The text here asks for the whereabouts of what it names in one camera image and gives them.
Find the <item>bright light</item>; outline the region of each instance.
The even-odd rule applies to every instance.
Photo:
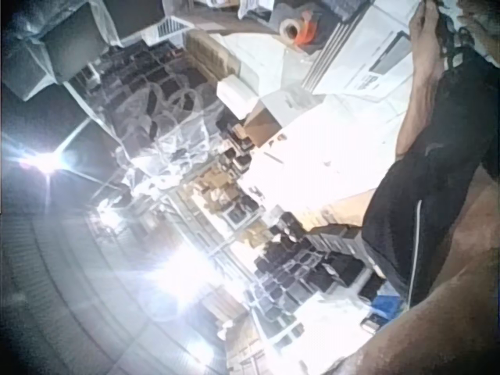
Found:
[[[181,249],[161,268],[148,275],[158,288],[177,299],[185,307],[207,284],[219,285],[221,280],[206,258],[190,249]]]
[[[52,174],[64,169],[61,155],[56,153],[38,154],[21,160],[21,163],[37,167],[43,174]]]
[[[207,366],[213,361],[213,349],[205,342],[189,345],[187,350],[203,365]]]
[[[100,217],[102,223],[112,229],[116,229],[122,221],[120,215],[110,209],[100,212]]]

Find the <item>tape roll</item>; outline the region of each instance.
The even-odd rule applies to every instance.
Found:
[[[280,36],[286,44],[292,45],[302,32],[303,23],[299,20],[287,19],[280,24]]]

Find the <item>black shorts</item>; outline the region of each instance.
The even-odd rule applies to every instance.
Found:
[[[438,252],[482,163],[498,179],[498,69],[476,52],[445,72],[430,125],[380,183],[362,236],[368,253],[403,298],[408,298],[421,203],[419,261],[412,302],[426,298],[445,256]]]

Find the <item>person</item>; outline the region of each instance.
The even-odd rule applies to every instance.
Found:
[[[460,48],[462,64],[445,71],[439,23],[430,0],[410,23],[415,72],[397,161],[362,229],[412,308],[328,375],[500,373],[498,69]]]

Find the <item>blue object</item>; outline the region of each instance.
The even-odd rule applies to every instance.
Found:
[[[402,303],[397,295],[378,295],[372,302],[372,312],[391,321],[399,315]]]

